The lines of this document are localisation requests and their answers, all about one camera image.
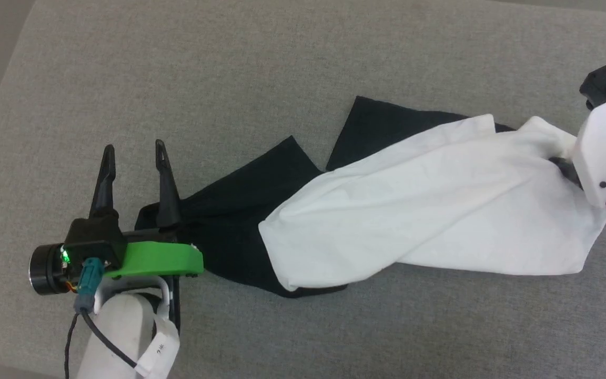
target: white t-shirt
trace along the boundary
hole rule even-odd
[[[548,158],[574,136],[541,118],[439,125],[313,179],[259,224],[290,291],[395,262],[503,274],[577,273],[606,223]]]

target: teal connector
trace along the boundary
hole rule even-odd
[[[74,310],[92,312],[95,304],[95,293],[104,276],[104,264],[96,257],[89,257],[84,262],[79,284],[76,286],[78,296],[74,300]]]

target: green 3d-printed part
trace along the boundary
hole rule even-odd
[[[185,243],[133,242],[125,250],[123,266],[104,276],[148,276],[200,274],[203,254]]]

